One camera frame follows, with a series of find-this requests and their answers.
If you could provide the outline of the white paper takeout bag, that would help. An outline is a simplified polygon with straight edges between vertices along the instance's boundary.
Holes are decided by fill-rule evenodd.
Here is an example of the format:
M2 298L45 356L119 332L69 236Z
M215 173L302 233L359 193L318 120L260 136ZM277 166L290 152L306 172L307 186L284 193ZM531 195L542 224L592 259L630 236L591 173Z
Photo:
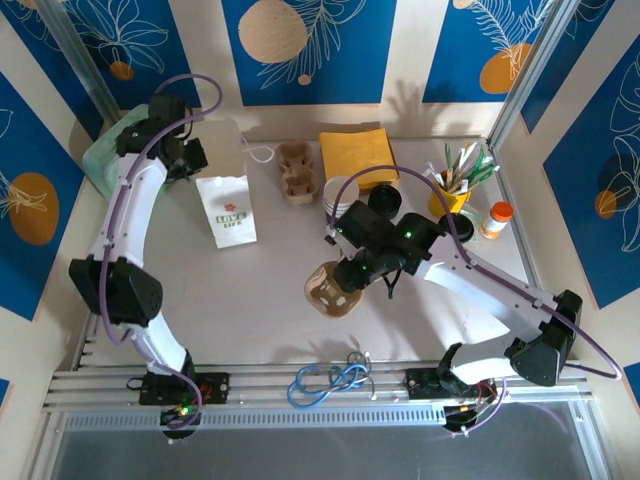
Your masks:
M246 161L268 163L274 150L249 145L231 118L205 120L196 125L195 133L208 162L195 183L216 247L256 242Z

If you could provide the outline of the brown cardboard cup carrier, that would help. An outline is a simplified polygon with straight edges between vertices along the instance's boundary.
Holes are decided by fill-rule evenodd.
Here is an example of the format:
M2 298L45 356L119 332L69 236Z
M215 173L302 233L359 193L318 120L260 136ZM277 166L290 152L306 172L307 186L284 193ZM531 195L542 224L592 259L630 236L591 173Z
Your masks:
M321 264L306 280L305 298L320 314L327 318L344 318L363 297L362 291L346 293L335 281L333 274L337 261Z

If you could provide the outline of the stack of black lids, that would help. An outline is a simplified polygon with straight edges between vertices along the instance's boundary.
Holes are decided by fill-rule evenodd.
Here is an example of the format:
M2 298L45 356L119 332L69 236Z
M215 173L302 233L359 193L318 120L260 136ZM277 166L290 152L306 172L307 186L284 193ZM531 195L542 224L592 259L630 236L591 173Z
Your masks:
M400 192L390 184L375 186L367 201L369 208L387 220L392 220L397 216L401 204Z

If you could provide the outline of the yellow holder cup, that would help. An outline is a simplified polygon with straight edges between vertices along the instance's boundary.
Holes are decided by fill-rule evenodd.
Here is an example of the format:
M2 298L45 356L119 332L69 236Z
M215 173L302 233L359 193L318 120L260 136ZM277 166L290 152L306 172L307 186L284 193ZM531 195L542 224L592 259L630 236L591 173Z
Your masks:
M428 201L428 210L436 218L441 218L445 215L445 208L448 208L451 214L458 214L471 198L471 194L471 191L462 194L448 193L436 182L435 190L431 193Z

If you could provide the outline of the mint green zip case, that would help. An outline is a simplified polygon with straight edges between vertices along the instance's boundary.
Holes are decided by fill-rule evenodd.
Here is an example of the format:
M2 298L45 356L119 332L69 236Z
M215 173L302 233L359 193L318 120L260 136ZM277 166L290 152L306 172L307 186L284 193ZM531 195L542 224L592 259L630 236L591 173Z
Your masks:
M113 126L104 128L99 138L83 154L84 172L106 201L110 200L118 179L117 137L126 127L147 117L147 104L138 105L125 112Z

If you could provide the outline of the stack of yellow napkins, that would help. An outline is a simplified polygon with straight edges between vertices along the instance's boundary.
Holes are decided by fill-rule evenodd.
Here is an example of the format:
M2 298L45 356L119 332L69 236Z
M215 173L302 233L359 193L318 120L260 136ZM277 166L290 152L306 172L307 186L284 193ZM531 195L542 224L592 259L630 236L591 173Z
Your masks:
M319 145L326 180L351 177L374 166L396 164L384 128L357 133L322 132Z

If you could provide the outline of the clear glass container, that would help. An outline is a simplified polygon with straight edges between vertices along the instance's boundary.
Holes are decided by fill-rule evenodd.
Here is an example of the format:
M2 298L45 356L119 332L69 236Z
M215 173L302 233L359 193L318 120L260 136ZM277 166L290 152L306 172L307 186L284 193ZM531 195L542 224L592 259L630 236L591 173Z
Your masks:
M485 215L472 207L463 209L462 214L467 217L473 225L474 233L472 235L471 242L478 243L485 239L483 233L483 220Z

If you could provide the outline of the stacked cardboard cup carriers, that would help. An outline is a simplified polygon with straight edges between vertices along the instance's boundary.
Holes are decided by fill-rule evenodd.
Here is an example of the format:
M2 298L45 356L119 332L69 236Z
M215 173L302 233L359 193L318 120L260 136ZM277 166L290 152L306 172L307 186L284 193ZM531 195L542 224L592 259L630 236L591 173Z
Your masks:
M276 149L281 172L280 187L285 200L292 205L312 203L319 192L319 179L313 169L311 146L303 141L288 141Z

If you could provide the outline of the orange lid pill bottle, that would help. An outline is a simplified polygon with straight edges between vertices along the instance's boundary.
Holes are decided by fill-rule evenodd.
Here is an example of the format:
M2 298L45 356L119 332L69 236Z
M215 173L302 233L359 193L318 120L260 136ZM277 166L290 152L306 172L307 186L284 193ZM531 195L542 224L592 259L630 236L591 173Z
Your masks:
M483 233L487 239L497 238L513 217L512 205L505 201L496 202L483 220Z

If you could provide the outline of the white paper straw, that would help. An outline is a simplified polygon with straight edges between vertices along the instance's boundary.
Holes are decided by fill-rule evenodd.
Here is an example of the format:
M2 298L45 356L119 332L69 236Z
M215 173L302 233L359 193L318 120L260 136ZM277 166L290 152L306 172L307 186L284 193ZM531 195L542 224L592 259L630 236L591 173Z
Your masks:
M471 157L478 143L473 142L461 147L459 150L459 155L456 161L454 162L454 171L457 176L462 176L465 168L465 164L467 160Z

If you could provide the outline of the black connector module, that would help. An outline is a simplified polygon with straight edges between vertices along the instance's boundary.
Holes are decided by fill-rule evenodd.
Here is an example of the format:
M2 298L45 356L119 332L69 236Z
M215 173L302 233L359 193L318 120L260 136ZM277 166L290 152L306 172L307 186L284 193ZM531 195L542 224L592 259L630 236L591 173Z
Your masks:
M444 428L450 432L452 438L468 434L479 422L479 417L485 408L479 405L445 406Z
M195 433L201 414L196 404L180 405L160 414L162 433L170 442L183 440Z

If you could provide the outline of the aluminium frame post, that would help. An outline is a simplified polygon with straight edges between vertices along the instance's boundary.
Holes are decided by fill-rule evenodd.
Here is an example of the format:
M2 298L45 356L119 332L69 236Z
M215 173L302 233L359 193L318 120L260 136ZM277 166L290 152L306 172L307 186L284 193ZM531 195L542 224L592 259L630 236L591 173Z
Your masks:
M488 149L494 157L497 157L497 151L519 116L522 106L547 65L579 2L580 0L553 1L551 11L487 137Z
M103 120L110 125L115 124L121 118L119 107L64 6L58 0L34 2L41 19Z

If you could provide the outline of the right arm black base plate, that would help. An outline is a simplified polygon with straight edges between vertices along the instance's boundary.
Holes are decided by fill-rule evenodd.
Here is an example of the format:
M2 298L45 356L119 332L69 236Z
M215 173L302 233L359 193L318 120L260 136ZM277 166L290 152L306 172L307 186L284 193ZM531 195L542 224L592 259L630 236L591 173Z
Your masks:
M481 381L469 385L451 373L439 372L436 368L410 368L405 371L403 386L410 400L470 400L497 398L495 388Z

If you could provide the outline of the aluminium front rail frame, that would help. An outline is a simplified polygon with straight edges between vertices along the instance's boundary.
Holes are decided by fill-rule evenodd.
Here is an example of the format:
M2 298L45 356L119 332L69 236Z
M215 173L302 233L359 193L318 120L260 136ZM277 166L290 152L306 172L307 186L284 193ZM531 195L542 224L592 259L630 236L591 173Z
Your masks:
M433 365L432 362L375 362L372 376L376 400L370 399L370 388L362 387L333 395L324 405L352 407L406 404L409 398L403 385L405 371ZM197 369L206 373L226 372L230 375L230 393L227 400L229 407L287 408L287 388L301 367L300 363L210 364L200 365ZM52 375L42 410L71 412L133 409L139 405L139 393L128 389L126 382L144 373L145 368L141 365L84 366L77 371L56 371ZM593 399L592 389L586 377L571 371L563 373L554 387L539 387L515 376L507 380L507 403Z

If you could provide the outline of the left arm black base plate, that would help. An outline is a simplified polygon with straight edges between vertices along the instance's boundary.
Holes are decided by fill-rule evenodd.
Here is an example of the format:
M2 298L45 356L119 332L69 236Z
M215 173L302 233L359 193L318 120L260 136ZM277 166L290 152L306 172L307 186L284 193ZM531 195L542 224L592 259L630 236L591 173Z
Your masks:
M225 404L229 379L228 373L196 373L194 382L202 396L202 403ZM142 377L139 403L145 406L196 405L197 395L191 386L175 376L146 373Z

